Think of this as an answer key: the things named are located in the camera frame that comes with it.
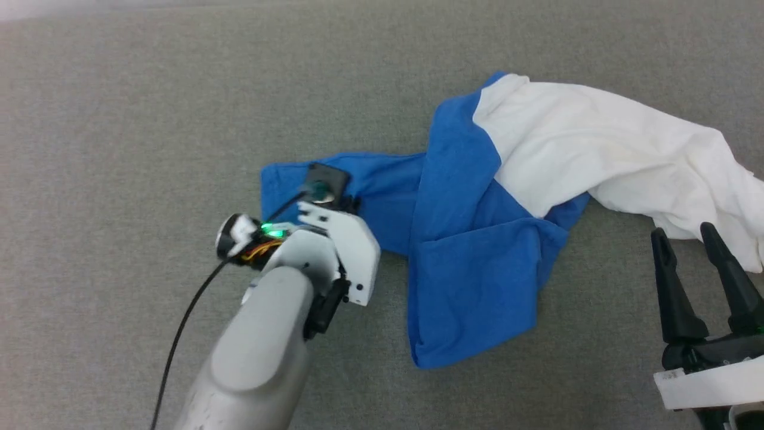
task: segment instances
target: blue cloth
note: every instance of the blue cloth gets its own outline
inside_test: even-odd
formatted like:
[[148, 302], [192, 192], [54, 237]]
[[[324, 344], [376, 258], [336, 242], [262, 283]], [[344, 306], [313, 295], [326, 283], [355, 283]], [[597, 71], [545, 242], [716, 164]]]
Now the blue cloth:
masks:
[[[411, 356], [425, 369], [473, 356], [536, 324], [538, 292], [589, 199], [582, 194], [543, 220], [523, 209], [494, 180], [501, 160], [472, 122], [480, 95], [438, 107], [426, 153], [317, 160], [351, 174], [348, 193], [361, 197], [359, 215], [382, 249], [408, 257]], [[262, 171], [264, 214], [296, 193], [307, 165]], [[283, 220], [296, 217], [292, 208]]]

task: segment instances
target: gray floor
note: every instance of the gray floor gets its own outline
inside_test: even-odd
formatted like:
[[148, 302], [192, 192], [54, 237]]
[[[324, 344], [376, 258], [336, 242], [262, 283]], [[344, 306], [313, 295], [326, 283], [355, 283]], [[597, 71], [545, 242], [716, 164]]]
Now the gray floor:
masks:
[[[318, 0], [0, 24], [0, 428], [146, 428], [216, 229], [259, 212], [259, 170], [421, 151], [437, 104], [495, 70], [719, 128], [764, 178], [761, 34], [760, 0]], [[385, 255], [371, 306], [343, 307], [312, 343], [293, 427], [698, 428], [664, 411], [652, 383], [650, 230], [591, 204], [539, 326], [433, 371], [411, 362], [406, 262]], [[723, 333], [701, 244], [675, 248], [696, 310]], [[249, 275], [224, 271], [199, 303], [161, 428]]]
[[110, 11], [148, 8], [249, 6], [284, 3], [284, 0], [2, 0], [0, 21], [49, 16], [95, 15]]

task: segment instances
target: white cloth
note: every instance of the white cloth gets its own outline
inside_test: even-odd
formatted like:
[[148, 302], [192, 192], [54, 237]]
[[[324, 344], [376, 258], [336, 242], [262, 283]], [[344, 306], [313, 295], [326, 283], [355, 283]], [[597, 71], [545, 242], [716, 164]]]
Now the white cloth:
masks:
[[534, 217], [588, 191], [641, 213], [673, 239], [713, 223], [746, 271], [764, 260], [764, 182], [721, 132], [587, 86], [506, 75], [482, 90], [473, 121], [493, 140], [495, 178]]

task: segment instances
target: gray robot arm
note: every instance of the gray robot arm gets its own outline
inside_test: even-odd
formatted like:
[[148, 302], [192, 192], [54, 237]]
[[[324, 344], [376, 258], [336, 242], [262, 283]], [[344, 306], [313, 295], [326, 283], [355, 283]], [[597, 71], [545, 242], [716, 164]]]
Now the gray robot arm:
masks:
[[[319, 188], [328, 185], [330, 198], [340, 197], [344, 182], [334, 181], [336, 172], [313, 165], [309, 176], [321, 177]], [[302, 226], [281, 224], [275, 237], [283, 243], [202, 366], [176, 430], [288, 428], [308, 375], [307, 340], [326, 332], [341, 301], [368, 304], [379, 264], [380, 247], [366, 223], [326, 200], [298, 202]], [[218, 232], [219, 257], [240, 255], [262, 229], [234, 215]]]
[[303, 327], [313, 286], [298, 269], [270, 270], [202, 366], [176, 430], [282, 430], [308, 376]]

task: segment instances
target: cloth pile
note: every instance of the cloth pile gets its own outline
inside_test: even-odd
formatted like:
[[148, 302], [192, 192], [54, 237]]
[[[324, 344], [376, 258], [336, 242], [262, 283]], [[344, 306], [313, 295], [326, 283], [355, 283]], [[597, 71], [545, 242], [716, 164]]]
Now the cloth pile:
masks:
[[[532, 328], [536, 298], [590, 195], [673, 239], [712, 222], [743, 268], [764, 261], [764, 182], [715, 129], [587, 86], [497, 73], [435, 111], [427, 151], [317, 160], [380, 246], [409, 259], [417, 366], [447, 366]], [[308, 163], [262, 172], [262, 210], [294, 194]], [[285, 220], [296, 220], [296, 209]]]

